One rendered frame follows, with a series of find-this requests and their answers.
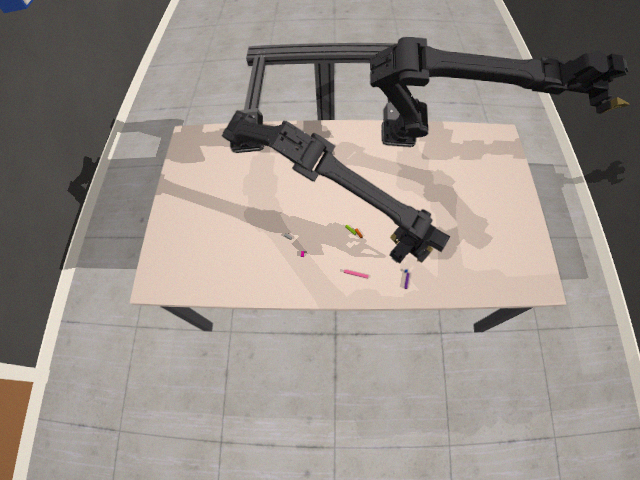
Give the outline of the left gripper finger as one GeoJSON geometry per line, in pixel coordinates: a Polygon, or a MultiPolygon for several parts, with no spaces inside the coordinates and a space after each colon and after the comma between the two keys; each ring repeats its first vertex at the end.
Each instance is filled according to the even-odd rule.
{"type": "MultiPolygon", "coordinates": [[[[625,107],[625,106],[628,106],[628,105],[629,105],[628,102],[622,100],[619,97],[616,97],[615,99],[611,100],[611,108],[610,108],[610,110],[615,109],[615,108],[625,107]]],[[[607,111],[609,111],[609,109],[604,111],[604,112],[607,112],[607,111]]],[[[604,113],[604,112],[602,112],[602,113],[604,113]]],[[[600,114],[602,114],[602,113],[600,113],[600,114]]]]}

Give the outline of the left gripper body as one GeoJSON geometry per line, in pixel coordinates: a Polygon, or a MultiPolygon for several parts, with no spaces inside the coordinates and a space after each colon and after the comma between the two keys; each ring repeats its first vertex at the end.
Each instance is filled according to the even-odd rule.
{"type": "MultiPolygon", "coordinates": [[[[583,93],[587,87],[588,87],[589,83],[586,84],[585,88],[580,92],[583,93]]],[[[611,101],[606,101],[604,103],[602,103],[603,100],[608,100],[612,97],[612,95],[610,95],[610,90],[608,89],[607,91],[603,92],[600,95],[595,95],[595,94],[589,94],[589,100],[590,100],[590,105],[591,106],[595,106],[596,107],[596,113],[602,113],[608,109],[611,108],[611,101]]]]}

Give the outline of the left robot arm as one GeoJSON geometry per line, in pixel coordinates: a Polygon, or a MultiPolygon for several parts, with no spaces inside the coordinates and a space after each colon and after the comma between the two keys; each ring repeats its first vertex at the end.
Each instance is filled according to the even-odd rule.
{"type": "Polygon", "coordinates": [[[416,138],[428,135],[427,104],[414,99],[404,85],[424,87],[429,77],[507,83],[556,95],[565,90],[581,92],[590,82],[583,93],[600,95],[609,89],[608,80],[628,72],[622,55],[606,56],[601,51],[565,64],[551,58],[519,60],[449,52],[427,46],[427,38],[402,37],[369,58],[370,85],[379,87],[400,113],[395,121],[384,121],[384,141],[415,144],[416,138]]]}

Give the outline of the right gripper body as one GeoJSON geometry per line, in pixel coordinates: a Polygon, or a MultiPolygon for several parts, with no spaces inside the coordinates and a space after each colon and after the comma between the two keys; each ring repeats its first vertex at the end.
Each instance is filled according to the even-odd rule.
{"type": "MultiPolygon", "coordinates": [[[[403,229],[401,229],[400,227],[398,227],[395,231],[394,234],[397,235],[396,239],[400,240],[401,234],[404,232],[403,229]],[[399,233],[400,232],[400,233],[399,233]],[[399,233],[399,234],[398,234],[399,233]]],[[[430,254],[430,252],[426,249],[429,245],[425,243],[426,241],[424,240],[422,245],[420,246],[420,248],[413,253],[412,251],[410,252],[414,257],[416,257],[419,261],[423,262],[427,256],[430,254]],[[426,250],[425,250],[426,249],[426,250]],[[425,251],[424,251],[425,250],[425,251]]]]}

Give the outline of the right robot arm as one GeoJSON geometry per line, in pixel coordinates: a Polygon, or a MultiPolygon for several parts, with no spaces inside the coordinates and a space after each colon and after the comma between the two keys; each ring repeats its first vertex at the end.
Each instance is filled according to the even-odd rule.
{"type": "Polygon", "coordinates": [[[256,121],[249,114],[239,110],[235,112],[222,134],[222,137],[230,142],[231,150],[270,146],[295,163],[292,169],[305,175],[307,179],[315,182],[318,175],[324,176],[383,212],[404,230],[400,242],[389,255],[396,263],[400,264],[410,251],[415,253],[424,240],[426,244],[442,252],[450,236],[431,225],[433,221],[431,213],[424,209],[416,210],[412,206],[399,202],[343,165],[332,154],[334,144],[316,133],[310,136],[288,121],[283,121],[278,126],[256,124],[256,121]],[[235,143],[241,147],[235,146],[235,143]],[[322,152],[325,153],[316,168],[312,170],[322,152]]]}

